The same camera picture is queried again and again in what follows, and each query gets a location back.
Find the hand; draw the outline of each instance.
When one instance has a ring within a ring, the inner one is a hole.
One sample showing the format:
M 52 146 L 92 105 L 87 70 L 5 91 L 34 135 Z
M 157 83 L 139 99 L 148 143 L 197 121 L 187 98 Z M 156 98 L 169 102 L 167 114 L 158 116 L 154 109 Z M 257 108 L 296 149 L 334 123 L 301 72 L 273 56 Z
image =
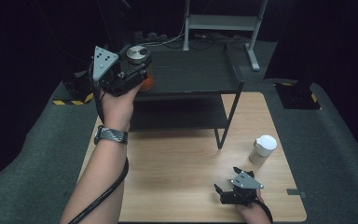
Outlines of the hand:
M 103 105 L 103 125 L 110 129 L 127 132 L 130 129 L 130 119 L 133 112 L 133 100 L 141 84 L 134 87 L 126 94 L 118 97 L 101 92 Z
M 264 203 L 263 198 L 261 197 L 261 191 L 260 189 L 256 190 L 257 194 L 257 200 L 261 203 Z M 264 223 L 270 223 L 269 218 L 267 217 L 266 212 L 263 210 L 260 205 L 257 203 L 251 203 L 249 206 L 241 205 L 241 204 L 235 204 L 235 208 L 240 212 L 243 219 L 248 224 L 264 224 Z

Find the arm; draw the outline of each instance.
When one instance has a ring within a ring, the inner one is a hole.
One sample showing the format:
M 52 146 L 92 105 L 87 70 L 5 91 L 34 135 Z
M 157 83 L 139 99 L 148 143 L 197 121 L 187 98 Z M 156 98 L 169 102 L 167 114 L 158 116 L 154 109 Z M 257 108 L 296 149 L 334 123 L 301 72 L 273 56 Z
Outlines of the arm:
M 260 189 L 257 190 L 257 198 L 261 203 L 264 203 Z M 235 208 L 240 212 L 247 224 L 270 224 L 266 212 L 257 203 L 251 203 L 249 206 L 236 204 Z
M 127 132 L 133 111 L 133 99 L 140 85 L 119 97 L 103 97 L 104 126 Z M 68 223 L 105 192 L 120 176 L 127 157 L 127 146 L 101 139 L 92 152 L 83 175 L 62 214 L 60 223 Z M 82 223 L 117 223 L 124 193 L 124 182 Z

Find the lower shelf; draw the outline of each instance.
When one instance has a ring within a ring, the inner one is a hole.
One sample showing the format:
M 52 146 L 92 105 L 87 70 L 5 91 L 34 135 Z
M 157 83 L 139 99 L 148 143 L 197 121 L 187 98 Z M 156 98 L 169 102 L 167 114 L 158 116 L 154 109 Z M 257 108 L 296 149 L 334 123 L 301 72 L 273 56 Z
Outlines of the lower shelf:
M 221 95 L 139 97 L 134 102 L 131 131 L 224 129 Z

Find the white desk leg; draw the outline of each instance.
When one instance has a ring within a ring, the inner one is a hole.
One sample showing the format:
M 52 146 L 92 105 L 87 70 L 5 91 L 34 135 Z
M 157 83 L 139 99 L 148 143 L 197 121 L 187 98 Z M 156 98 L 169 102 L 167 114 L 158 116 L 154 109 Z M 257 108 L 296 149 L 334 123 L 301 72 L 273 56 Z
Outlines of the white desk leg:
M 258 30 L 260 29 L 261 26 L 261 21 L 263 20 L 264 11 L 266 10 L 267 1 L 268 0 L 263 0 L 263 2 L 261 3 L 261 8 L 258 12 L 257 20 L 255 22 L 255 28 L 252 32 L 251 42 L 249 44 L 245 44 L 246 51 L 248 52 L 249 55 L 249 60 L 251 61 L 252 64 L 252 68 L 256 72 L 260 71 L 260 66 L 258 65 L 257 59 L 255 58 L 255 52 L 253 48 L 255 46 L 255 41 L 257 39 Z
M 183 50 L 188 50 L 188 34 L 189 34 L 189 23 L 190 23 L 190 0 L 186 0 L 186 14 L 185 14 L 185 42 L 183 43 Z

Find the gray carpet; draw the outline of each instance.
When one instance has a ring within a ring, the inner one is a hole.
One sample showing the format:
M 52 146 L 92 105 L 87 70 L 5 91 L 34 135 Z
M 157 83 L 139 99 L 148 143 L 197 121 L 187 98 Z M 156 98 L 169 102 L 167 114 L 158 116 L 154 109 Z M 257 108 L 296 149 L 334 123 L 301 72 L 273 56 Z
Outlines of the gray carpet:
M 282 107 L 273 83 L 290 80 L 263 80 L 275 46 L 256 42 L 259 72 L 252 71 L 242 44 L 233 48 L 243 58 L 244 90 L 260 91 L 266 97 L 294 179 L 305 195 L 304 223 L 358 223 L 358 145 L 318 85 L 311 90 L 322 110 Z M 20 156 L 0 173 L 0 224 L 58 222 L 76 184 L 96 118 L 93 102 L 47 102 Z

